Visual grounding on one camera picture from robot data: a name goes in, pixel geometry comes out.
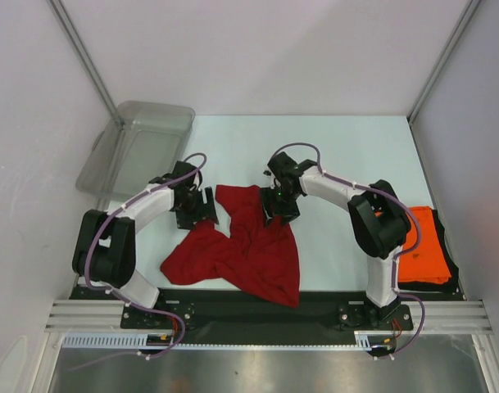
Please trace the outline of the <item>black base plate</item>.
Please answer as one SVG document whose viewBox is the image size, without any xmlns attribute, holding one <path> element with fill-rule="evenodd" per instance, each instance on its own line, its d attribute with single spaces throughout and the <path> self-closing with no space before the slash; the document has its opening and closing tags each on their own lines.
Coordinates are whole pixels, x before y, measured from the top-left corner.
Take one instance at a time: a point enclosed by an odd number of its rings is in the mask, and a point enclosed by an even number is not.
<svg viewBox="0 0 499 393">
<path fill-rule="evenodd" d="M 289 308 L 239 291 L 166 290 L 161 307 L 171 312 L 172 318 L 114 304 L 87 288 L 75 290 L 75 299 L 95 300 L 102 309 L 82 318 L 78 327 L 83 331 L 143 332 L 151 347 L 176 340 L 221 346 L 347 345 L 353 342 L 355 332 L 390 336 L 419 324 L 410 309 L 416 300 L 404 300 L 383 316 L 362 292 L 303 292 L 299 306 Z"/>
</svg>

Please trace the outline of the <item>orange folded t shirt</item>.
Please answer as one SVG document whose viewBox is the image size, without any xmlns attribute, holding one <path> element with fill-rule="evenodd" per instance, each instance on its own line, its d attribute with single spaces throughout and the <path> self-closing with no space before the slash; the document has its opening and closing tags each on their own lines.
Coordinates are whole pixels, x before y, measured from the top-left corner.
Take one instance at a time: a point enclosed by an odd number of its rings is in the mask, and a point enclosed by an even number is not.
<svg viewBox="0 0 499 393">
<path fill-rule="evenodd" d="M 413 206 L 410 212 L 420 226 L 420 243 L 398 258 L 397 283 L 444 285 L 453 278 L 453 272 L 440 239 L 442 230 L 437 212 L 429 206 Z"/>
</svg>

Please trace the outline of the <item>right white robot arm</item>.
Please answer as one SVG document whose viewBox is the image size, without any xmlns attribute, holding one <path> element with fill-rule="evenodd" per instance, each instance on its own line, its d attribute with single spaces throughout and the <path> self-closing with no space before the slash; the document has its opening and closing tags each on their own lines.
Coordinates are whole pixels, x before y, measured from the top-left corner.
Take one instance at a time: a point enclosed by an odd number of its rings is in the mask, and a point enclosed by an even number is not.
<svg viewBox="0 0 499 393">
<path fill-rule="evenodd" d="M 400 305 L 398 261 L 411 230 L 407 208 L 391 184 L 354 183 L 324 171 L 317 161 L 298 163 L 283 151 L 270 158 L 265 174 L 270 177 L 270 186 L 260 190 L 265 226 L 275 219 L 282 225 L 297 219 L 300 196 L 318 197 L 349 214 L 356 243 L 367 255 L 365 320 L 373 328 L 385 328 Z"/>
</svg>

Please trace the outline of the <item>clear plastic bin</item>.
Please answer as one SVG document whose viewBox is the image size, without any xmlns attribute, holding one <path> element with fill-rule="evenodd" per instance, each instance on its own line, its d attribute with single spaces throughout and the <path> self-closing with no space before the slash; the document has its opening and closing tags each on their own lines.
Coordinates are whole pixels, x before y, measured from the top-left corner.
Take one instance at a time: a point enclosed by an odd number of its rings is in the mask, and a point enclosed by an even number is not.
<svg viewBox="0 0 499 393">
<path fill-rule="evenodd" d="M 117 107 L 75 186 L 102 199 L 124 201 L 156 176 L 172 170 L 192 131 L 195 110 L 153 102 L 127 101 Z"/>
</svg>

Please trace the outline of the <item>red t shirt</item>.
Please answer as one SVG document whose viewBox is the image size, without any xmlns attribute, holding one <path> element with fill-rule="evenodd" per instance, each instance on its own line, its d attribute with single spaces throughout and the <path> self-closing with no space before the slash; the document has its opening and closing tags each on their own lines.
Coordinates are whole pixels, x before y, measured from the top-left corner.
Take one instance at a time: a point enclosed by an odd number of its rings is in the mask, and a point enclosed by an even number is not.
<svg viewBox="0 0 499 393">
<path fill-rule="evenodd" d="M 161 263 L 175 285 L 222 278 L 241 291 L 296 308 L 300 302 L 300 263 L 289 225 L 264 225 L 260 188 L 218 185 L 215 199 L 230 217 L 229 235 L 202 221 Z"/>
</svg>

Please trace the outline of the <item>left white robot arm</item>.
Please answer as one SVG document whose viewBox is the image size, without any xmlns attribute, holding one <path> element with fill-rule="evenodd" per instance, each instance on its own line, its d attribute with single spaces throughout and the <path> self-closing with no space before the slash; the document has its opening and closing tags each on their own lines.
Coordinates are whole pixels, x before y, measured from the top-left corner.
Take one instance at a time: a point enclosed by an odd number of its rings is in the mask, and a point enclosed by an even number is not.
<svg viewBox="0 0 499 393">
<path fill-rule="evenodd" d="M 136 269 L 136 235 L 168 212 L 175 214 L 176 226 L 183 230 L 204 220 L 218 222 L 212 188 L 202 188 L 199 166 L 178 160 L 170 173 L 150 180 L 112 212 L 88 210 L 72 259 L 73 271 L 89 287 L 102 287 L 139 306 L 139 317 L 153 328 L 167 320 L 168 308 L 158 301 L 158 287 Z"/>
</svg>

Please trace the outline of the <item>aluminium frame rail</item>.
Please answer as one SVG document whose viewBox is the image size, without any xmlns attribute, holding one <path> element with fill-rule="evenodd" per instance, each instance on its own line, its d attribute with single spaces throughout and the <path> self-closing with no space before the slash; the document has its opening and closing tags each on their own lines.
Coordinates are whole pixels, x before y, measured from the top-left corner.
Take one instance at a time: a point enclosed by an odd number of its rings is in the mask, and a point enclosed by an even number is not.
<svg viewBox="0 0 499 393">
<path fill-rule="evenodd" d="M 423 335 L 491 335 L 492 326 L 482 301 L 425 301 Z M 118 332 L 129 308 L 121 300 L 56 300 L 48 332 Z"/>
</svg>

